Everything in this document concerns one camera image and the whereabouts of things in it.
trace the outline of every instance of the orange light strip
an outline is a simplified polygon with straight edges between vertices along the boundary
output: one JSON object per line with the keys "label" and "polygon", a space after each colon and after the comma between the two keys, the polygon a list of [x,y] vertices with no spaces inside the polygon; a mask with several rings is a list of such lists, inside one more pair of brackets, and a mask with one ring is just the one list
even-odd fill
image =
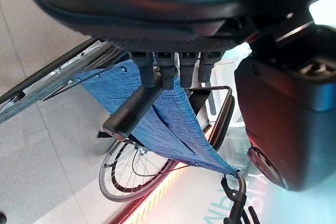
{"label": "orange light strip", "polygon": [[[178,163],[174,169],[185,166],[183,163]],[[145,201],[134,211],[134,213],[125,221],[125,224],[141,224],[146,216],[152,211],[154,206],[166,194],[168,189],[182,174],[184,169],[178,169],[170,172],[167,177],[154,189]]]}

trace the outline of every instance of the blue fabric seat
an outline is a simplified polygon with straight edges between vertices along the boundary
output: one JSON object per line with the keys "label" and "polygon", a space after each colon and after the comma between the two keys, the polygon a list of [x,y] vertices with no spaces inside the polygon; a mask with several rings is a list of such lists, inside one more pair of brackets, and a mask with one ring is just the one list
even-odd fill
{"label": "blue fabric seat", "polygon": [[[99,71],[90,70],[77,77],[84,79]],[[128,60],[82,85],[113,114],[141,85],[141,80],[138,67]],[[180,87],[179,78],[175,79],[174,86],[174,90],[166,90],[161,94],[132,134],[144,146],[161,156],[236,176],[237,169],[228,165],[208,144],[189,100]]]}

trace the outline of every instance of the tile floor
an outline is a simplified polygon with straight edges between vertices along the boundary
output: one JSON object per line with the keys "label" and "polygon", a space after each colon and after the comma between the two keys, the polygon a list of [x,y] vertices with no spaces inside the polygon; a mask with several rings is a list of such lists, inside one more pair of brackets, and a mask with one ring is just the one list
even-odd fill
{"label": "tile floor", "polygon": [[[0,95],[87,37],[32,0],[0,0]],[[8,224],[107,223],[123,205],[100,193],[109,114],[82,88],[0,125],[0,211]]]}

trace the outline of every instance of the wheelchair wheel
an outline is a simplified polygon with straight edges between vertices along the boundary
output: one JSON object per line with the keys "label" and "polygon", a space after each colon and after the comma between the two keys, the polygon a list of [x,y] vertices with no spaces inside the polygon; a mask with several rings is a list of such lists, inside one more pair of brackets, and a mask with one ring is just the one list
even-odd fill
{"label": "wheelchair wheel", "polygon": [[176,164],[135,142],[116,141],[100,169],[100,190],[115,202],[139,199],[150,193]]}

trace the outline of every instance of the rubber grip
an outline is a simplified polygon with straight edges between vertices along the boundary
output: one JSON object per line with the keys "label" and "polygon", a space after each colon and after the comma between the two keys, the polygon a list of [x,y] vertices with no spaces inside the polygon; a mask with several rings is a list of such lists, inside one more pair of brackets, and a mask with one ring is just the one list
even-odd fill
{"label": "rubber grip", "polygon": [[155,72],[155,86],[145,88],[141,85],[116,112],[108,118],[103,129],[117,140],[126,139],[154,102],[159,98],[161,88],[161,74]]}

